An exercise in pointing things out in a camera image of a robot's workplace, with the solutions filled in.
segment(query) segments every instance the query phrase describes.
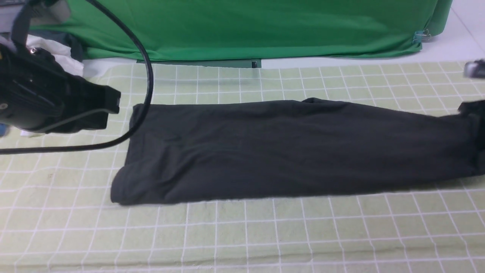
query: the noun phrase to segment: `green backdrop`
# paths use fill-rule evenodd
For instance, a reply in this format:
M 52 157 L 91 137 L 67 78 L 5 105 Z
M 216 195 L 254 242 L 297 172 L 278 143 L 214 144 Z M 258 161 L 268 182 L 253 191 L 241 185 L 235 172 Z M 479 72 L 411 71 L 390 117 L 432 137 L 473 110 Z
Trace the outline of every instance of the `green backdrop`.
M 99 0 L 140 38 L 152 60 L 302 56 L 393 57 L 417 52 L 414 33 L 444 29 L 452 0 Z M 87 58 L 140 59 L 101 12 L 68 0 Z

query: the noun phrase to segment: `black cable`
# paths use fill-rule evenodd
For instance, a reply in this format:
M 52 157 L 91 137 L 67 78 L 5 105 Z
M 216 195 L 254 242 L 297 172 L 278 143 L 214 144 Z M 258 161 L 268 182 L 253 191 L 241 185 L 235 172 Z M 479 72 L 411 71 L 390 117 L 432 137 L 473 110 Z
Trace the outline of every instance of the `black cable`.
M 111 11 L 109 11 L 105 6 L 99 3 L 97 0 L 86 0 L 88 3 L 93 5 L 95 8 L 100 10 L 104 15 L 106 15 L 111 21 L 113 21 L 118 27 L 120 27 L 128 37 L 133 41 L 135 46 L 140 51 L 143 60 L 145 62 L 146 73 L 148 75 L 148 87 L 146 89 L 146 97 L 144 106 L 142 108 L 142 112 L 140 117 L 137 119 L 135 124 L 121 137 L 104 142 L 99 144 L 91 144 L 91 145 L 80 145 L 80 146 L 61 146 L 61 147 L 35 147 L 35 148 L 10 148 L 10 149 L 0 149 L 0 154 L 36 154 L 36 153 L 63 153 L 63 152 L 81 152 L 81 151 L 89 151 L 89 150 L 99 150 L 99 149 L 106 149 L 112 146 L 116 146 L 125 140 L 129 139 L 142 125 L 143 121 L 145 121 L 145 117 L 148 114 L 148 110 L 150 108 L 150 103 L 153 95 L 153 68 L 151 65 L 150 57 L 146 52 L 145 48 L 143 47 L 140 40 L 136 37 L 136 35 L 120 20 L 116 17 Z

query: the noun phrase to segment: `folded black cloth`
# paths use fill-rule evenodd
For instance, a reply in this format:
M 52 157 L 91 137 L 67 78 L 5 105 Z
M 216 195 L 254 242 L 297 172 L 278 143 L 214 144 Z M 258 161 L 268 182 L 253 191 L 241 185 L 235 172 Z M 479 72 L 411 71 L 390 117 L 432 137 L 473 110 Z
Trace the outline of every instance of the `folded black cloth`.
M 464 102 L 460 114 L 431 117 L 316 98 L 153 105 L 130 140 L 111 200 L 377 193 L 481 175 L 484 109 L 483 101 Z

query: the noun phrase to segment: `white floor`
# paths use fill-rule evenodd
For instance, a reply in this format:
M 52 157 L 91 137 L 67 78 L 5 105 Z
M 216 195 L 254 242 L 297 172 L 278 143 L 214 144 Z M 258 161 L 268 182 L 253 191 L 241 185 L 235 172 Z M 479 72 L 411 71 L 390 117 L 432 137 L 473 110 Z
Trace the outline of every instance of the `white floor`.
M 485 0 L 455 0 L 445 31 L 423 44 L 417 54 L 392 59 L 284 58 L 262 61 L 263 68 L 303 68 L 393 62 L 463 61 L 485 58 Z M 103 74 L 108 68 L 133 60 L 111 58 L 85 61 L 85 76 Z

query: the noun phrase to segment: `grid mat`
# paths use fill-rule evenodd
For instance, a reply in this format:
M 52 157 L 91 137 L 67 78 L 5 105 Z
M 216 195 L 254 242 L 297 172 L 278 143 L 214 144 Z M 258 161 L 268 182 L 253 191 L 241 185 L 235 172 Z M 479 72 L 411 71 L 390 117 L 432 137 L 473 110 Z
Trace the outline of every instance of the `grid mat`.
M 155 65 L 153 103 L 352 101 L 429 115 L 485 97 L 464 63 L 301 69 Z M 142 64 L 99 78 L 123 92 L 106 130 L 21 138 L 0 147 L 100 143 L 143 101 Z M 128 142 L 102 151 L 2 156 L 0 272 L 485 272 L 485 182 L 349 197 L 122 208 L 110 202 Z

